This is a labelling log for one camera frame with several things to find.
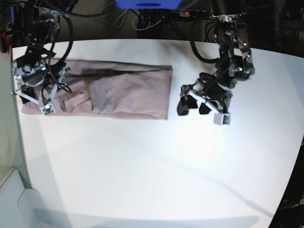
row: cloth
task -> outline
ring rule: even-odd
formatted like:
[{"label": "cloth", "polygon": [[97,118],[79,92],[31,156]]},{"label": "cloth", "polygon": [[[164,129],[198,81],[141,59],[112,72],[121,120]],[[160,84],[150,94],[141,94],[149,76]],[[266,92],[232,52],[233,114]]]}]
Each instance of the cloth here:
[{"label": "cloth", "polygon": [[[56,93],[56,113],[50,115],[168,118],[171,66],[87,60],[66,60],[66,66],[71,68],[65,79],[72,93]],[[41,100],[40,92],[36,95]],[[41,114],[39,105],[32,102],[24,104],[22,112]]]}]

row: blue object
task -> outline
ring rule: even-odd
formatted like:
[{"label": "blue object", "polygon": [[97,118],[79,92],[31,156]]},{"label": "blue object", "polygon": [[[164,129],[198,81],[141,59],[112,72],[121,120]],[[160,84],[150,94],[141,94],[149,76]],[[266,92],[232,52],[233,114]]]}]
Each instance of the blue object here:
[{"label": "blue object", "polygon": [[182,0],[116,0],[122,9],[177,9]]}]

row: white table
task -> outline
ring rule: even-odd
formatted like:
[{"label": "white table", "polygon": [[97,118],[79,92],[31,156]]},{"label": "white table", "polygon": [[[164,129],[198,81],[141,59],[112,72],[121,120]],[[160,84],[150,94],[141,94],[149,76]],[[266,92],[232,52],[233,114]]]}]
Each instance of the white table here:
[{"label": "white table", "polygon": [[[57,43],[60,57],[67,43]],[[216,44],[198,43],[205,57]],[[14,58],[25,48],[13,50]],[[256,74],[233,90],[230,126],[193,110],[180,86],[213,65],[189,42],[76,41],[69,58],[172,65],[167,121],[23,115],[31,184],[57,227],[267,228],[304,134],[304,60],[253,49]]]}]

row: folded cloth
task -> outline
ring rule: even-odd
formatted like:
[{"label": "folded cloth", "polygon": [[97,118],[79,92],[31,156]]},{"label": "folded cloth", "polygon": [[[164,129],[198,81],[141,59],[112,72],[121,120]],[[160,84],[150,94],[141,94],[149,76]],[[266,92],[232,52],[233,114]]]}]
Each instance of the folded cloth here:
[{"label": "folded cloth", "polygon": [[[50,115],[168,118],[171,66],[88,60],[66,60],[66,66],[71,68],[65,78],[72,93],[56,93],[56,113]],[[41,114],[39,105],[32,102],[24,104],[22,112]]]}]

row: table surface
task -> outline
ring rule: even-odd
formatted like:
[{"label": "table surface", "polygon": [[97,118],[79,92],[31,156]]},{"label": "table surface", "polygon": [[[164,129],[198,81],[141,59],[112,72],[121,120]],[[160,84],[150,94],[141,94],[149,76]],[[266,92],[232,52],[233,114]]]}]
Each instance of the table surface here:
[{"label": "table surface", "polygon": [[[218,57],[218,45],[197,43]],[[57,43],[60,57],[67,43]],[[13,57],[25,53],[13,50]],[[256,74],[233,90],[230,126],[193,110],[180,86],[214,66],[189,42],[76,41],[70,59],[172,65],[169,119],[115,120],[20,113],[32,187],[58,227],[266,228],[304,134],[304,59],[253,49]]]}]

